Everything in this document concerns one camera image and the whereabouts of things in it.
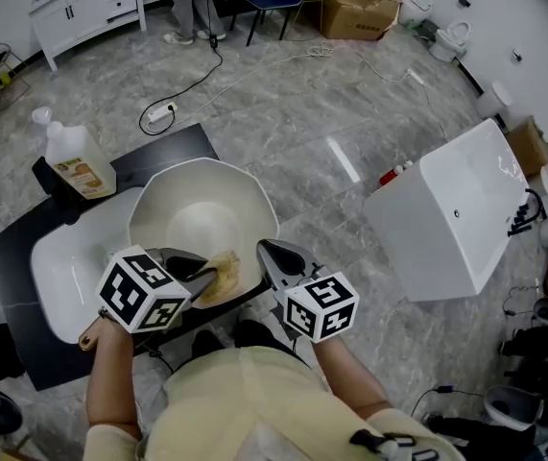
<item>person's legs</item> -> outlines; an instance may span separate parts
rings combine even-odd
[[[240,321],[235,327],[235,347],[269,347],[288,353],[294,358],[301,360],[291,349],[274,338],[274,334],[263,323],[258,321],[254,310],[247,306],[247,312],[242,310]]]
[[[171,12],[179,23],[179,37],[186,39],[193,38],[193,26],[194,26],[194,15],[193,15],[193,2],[192,0],[173,0],[174,7]]]
[[[197,336],[195,336],[195,341],[193,342],[193,356],[190,360],[224,349],[225,347],[220,343],[220,340],[216,338],[214,333],[208,329],[202,329],[197,333]]]
[[[218,17],[214,2],[212,0],[193,0],[195,3],[195,9],[201,21],[205,24],[205,27],[209,33],[214,36],[221,36],[225,33],[225,28],[222,21]]]

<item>beige shirt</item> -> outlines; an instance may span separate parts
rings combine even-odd
[[[445,440],[394,409],[367,421],[335,398],[304,364],[286,353],[250,347],[196,359],[166,384],[169,405],[156,420],[143,452],[124,431],[88,431],[84,461],[306,461],[375,460],[385,456],[350,444],[358,430],[373,436],[411,436],[384,451],[393,461],[463,460]]]

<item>cabinet drawer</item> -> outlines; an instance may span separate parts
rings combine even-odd
[[[137,9],[136,0],[103,0],[103,5],[108,19]]]

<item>toilet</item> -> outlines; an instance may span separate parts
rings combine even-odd
[[[452,62],[465,51],[471,29],[467,22],[453,22],[446,30],[438,29],[436,42],[429,47],[429,53],[438,60]]]
[[[431,15],[434,0],[401,0],[397,22],[408,28],[418,27]]]

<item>black countertop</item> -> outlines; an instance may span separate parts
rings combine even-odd
[[[218,159],[201,125],[162,137],[114,160],[111,165],[117,173],[117,193],[143,187],[154,174],[192,158]],[[83,211],[101,202],[84,203]],[[17,352],[37,391],[87,376],[94,360],[93,352],[83,352],[78,345],[59,340],[50,330],[31,273],[33,246],[62,224],[62,214],[48,198],[0,233],[0,300]],[[167,333],[143,333],[135,341],[147,340],[148,347],[156,348],[227,313],[267,288],[262,282],[228,303],[204,310],[188,309],[182,315],[180,327]]]

